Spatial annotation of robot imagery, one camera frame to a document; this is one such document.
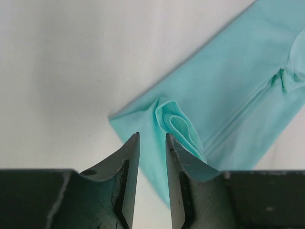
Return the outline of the teal t shirt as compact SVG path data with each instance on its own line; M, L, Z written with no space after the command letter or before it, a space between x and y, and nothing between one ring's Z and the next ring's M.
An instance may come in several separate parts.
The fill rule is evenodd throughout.
M110 119L138 132L140 166L169 205L165 136L217 170L252 169L305 104L305 3L258 0Z

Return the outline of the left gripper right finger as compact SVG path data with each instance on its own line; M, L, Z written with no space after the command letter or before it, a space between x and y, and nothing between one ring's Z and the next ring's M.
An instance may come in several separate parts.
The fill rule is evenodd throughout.
M302 170L218 171L166 135L174 229L302 229Z

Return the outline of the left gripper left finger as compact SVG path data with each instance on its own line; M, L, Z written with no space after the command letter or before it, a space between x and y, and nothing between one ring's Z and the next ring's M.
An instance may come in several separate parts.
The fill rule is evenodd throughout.
M3 229L130 229L140 135L81 173L72 169L2 169Z

